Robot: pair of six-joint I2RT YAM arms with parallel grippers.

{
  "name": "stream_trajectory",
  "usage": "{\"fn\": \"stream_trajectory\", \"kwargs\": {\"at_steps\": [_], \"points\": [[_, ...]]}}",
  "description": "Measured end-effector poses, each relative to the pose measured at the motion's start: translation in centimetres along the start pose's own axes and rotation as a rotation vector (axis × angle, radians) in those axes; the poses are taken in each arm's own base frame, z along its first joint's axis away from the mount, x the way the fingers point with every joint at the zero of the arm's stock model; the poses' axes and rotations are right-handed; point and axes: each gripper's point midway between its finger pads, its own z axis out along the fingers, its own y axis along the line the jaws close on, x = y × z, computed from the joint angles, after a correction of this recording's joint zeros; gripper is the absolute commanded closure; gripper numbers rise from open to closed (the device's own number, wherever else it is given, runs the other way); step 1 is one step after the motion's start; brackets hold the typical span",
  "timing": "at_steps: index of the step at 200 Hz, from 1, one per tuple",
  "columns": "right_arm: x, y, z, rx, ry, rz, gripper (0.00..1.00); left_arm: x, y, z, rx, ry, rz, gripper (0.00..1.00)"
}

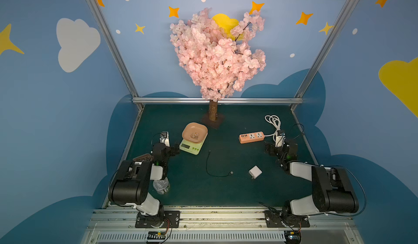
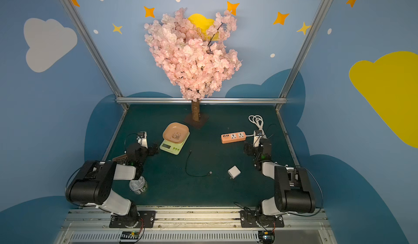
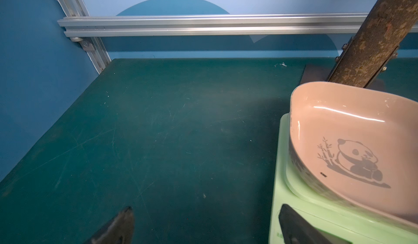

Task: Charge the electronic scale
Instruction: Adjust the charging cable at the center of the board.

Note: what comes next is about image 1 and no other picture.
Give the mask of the white usb charger adapter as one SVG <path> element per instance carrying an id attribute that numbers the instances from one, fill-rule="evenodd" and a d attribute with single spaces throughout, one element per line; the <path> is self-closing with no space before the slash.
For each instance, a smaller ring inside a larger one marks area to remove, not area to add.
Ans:
<path id="1" fill-rule="evenodd" d="M 254 166 L 253 168 L 249 170 L 249 174 L 252 179 L 256 179 L 262 174 L 262 171 L 260 170 L 258 166 Z"/>

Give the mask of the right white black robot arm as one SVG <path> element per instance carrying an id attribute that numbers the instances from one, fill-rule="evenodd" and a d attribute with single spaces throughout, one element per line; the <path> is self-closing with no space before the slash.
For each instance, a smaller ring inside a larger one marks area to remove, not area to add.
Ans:
<path id="1" fill-rule="evenodd" d="M 311 183 L 312 194 L 287 201 L 281 214 L 291 218 L 302 218 L 320 214 L 354 217 L 364 212 L 367 205 L 365 190 L 363 207 L 360 207 L 350 177 L 353 173 L 342 166 L 320 166 L 301 162 L 297 158 L 298 145 L 283 142 L 281 146 L 267 143 L 265 152 L 277 158 L 285 173 Z"/>

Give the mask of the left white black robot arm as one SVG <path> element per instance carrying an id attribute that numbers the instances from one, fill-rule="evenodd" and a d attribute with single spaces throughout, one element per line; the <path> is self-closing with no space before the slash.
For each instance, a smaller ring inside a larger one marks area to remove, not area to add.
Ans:
<path id="1" fill-rule="evenodd" d="M 110 183 L 109 200 L 119 206 L 133 206 L 144 216 L 158 216 L 162 206 L 149 194 L 150 182 L 165 180 L 169 158 L 179 153 L 178 144 L 169 147 L 156 143 L 152 153 L 123 161 Z"/>

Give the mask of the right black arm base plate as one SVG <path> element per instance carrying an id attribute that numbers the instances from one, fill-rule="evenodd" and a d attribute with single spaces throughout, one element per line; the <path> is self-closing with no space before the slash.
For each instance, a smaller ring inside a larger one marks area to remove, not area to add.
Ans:
<path id="1" fill-rule="evenodd" d="M 309 228 L 310 222 L 306 216 L 294 216 L 282 211 L 266 210 L 263 212 L 268 228 Z"/>

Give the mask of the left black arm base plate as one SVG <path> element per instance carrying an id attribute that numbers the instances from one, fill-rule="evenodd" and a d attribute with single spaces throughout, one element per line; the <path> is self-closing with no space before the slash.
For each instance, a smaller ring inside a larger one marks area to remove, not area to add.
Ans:
<path id="1" fill-rule="evenodd" d="M 181 212 L 178 210 L 168 210 L 159 212 L 155 216 L 137 214 L 135 228 L 178 228 Z"/>

